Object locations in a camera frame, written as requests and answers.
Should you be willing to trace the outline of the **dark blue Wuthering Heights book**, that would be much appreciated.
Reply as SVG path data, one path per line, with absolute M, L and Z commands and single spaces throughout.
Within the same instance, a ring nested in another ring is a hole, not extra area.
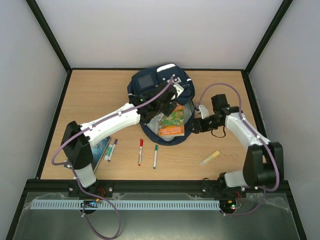
M 104 159 L 110 141 L 111 141 L 111 137 L 108 136 L 102 139 L 97 145 L 91 148 L 92 156 L 93 156 L 91 165 L 94 173 L 98 169 L 98 166 L 101 160 Z

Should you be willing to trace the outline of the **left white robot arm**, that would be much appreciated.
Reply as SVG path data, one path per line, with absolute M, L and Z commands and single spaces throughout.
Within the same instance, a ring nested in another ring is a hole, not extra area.
M 97 181 L 92 166 L 92 148 L 126 127 L 149 121 L 161 113 L 170 115 L 182 92 L 179 84 L 160 86 L 151 92 L 132 96 L 122 107 L 99 119 L 83 124 L 68 123 L 61 142 L 68 160 L 65 166 L 75 172 L 83 188 L 92 186 Z

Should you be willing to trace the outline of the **green cap marker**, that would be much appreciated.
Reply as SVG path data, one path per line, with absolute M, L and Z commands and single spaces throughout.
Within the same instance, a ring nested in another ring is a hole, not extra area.
M 157 168 L 157 159 L 158 159 L 158 145 L 156 144 L 154 148 L 154 158 L 153 158 L 153 166 L 152 166 L 153 169 Z

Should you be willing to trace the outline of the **orange treehouse book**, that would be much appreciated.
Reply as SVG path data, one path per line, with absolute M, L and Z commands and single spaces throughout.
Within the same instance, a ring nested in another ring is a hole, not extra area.
M 184 106 L 177 104 L 169 116 L 163 116 L 159 121 L 158 135 L 163 138 L 185 135 Z

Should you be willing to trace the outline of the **navy blue backpack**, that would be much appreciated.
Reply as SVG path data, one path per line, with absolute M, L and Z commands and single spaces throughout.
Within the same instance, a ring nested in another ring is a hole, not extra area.
M 190 127 L 195 116 L 193 98 L 195 87 L 187 73 L 174 63 L 162 66 L 154 66 L 138 71 L 132 76 L 127 86 L 128 97 L 131 99 L 137 95 L 149 94 L 156 90 L 160 84 L 166 85 L 170 78 L 173 82 L 184 88 L 183 93 L 177 98 L 177 103 L 184 106 L 184 127 Z M 174 146 L 184 142 L 190 136 L 191 131 L 185 130 L 182 136 L 159 136 L 161 113 L 150 120 L 140 120 L 140 126 L 147 137 L 156 144 L 162 146 Z

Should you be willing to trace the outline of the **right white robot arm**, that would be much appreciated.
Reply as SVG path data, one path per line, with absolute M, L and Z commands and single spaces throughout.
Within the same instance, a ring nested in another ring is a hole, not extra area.
M 224 127 L 230 130 L 246 149 L 242 170 L 220 174 L 218 191 L 224 196 L 229 196 L 236 187 L 263 187 L 266 191 L 275 191 L 283 179 L 282 145 L 261 135 L 247 121 L 239 106 L 228 104 L 225 94 L 213 96 L 211 103 L 212 115 L 204 105 L 195 108 L 200 117 L 192 121 L 191 132 L 199 134 Z

